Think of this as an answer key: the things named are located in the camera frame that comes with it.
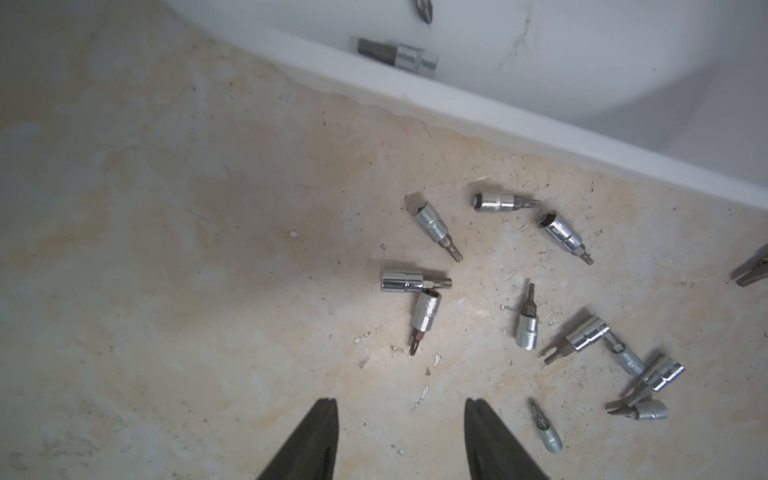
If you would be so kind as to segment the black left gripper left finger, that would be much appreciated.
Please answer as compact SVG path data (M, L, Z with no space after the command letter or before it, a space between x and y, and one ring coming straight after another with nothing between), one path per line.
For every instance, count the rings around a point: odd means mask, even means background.
M339 438L338 404L321 398L310 408L258 480L331 480Z

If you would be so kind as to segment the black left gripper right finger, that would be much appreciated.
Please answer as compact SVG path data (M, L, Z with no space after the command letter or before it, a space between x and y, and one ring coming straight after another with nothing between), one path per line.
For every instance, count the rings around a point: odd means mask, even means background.
M546 480L548 476L483 399L468 398L464 439L472 480Z

